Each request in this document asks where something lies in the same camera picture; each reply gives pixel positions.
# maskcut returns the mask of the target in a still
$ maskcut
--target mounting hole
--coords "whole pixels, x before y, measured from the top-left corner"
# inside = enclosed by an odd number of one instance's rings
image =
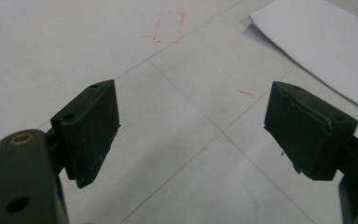
[[[20,133],[10,139],[12,146],[18,146],[30,142],[34,138],[33,133]]]
[[[28,206],[29,203],[30,199],[28,197],[20,197],[8,204],[7,212],[10,214],[18,213]]]
[[[74,114],[66,114],[63,116],[64,119],[72,119],[75,115]]]

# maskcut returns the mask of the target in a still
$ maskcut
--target sheet of paper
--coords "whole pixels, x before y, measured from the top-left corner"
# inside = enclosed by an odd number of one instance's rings
[[[276,0],[255,26],[324,84],[358,104],[358,18],[323,0]]]

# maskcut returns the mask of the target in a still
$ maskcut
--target white table surface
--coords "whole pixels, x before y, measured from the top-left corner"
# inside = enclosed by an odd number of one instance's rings
[[[342,175],[298,175],[263,121],[275,80],[358,107],[254,28],[270,2],[0,1],[0,139],[47,131],[114,78],[122,126],[101,172],[85,189],[61,173],[71,223],[341,223]],[[358,1],[330,2],[358,16]]]

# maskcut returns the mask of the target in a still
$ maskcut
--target white surface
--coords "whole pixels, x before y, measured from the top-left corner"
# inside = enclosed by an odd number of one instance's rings
[[[251,18],[293,60],[358,104],[358,17],[324,0],[276,0]]]
[[[263,120],[273,80],[357,119],[358,106],[251,25],[270,2],[0,1],[0,139],[47,131],[85,87],[115,78],[122,126],[100,174],[84,189],[61,174],[71,223],[341,223],[340,176],[298,175]],[[339,6],[358,16],[358,1]]]

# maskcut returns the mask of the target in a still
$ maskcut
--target red pen mark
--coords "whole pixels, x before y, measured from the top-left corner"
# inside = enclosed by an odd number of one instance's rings
[[[255,99],[255,98],[256,98],[253,93],[248,92],[248,91],[240,91],[240,93],[245,94],[245,95],[251,97],[252,99]]]
[[[182,28],[185,25],[186,15],[177,12],[160,12],[156,24],[156,32],[153,35],[143,35],[143,38],[151,38],[154,43],[179,44]]]

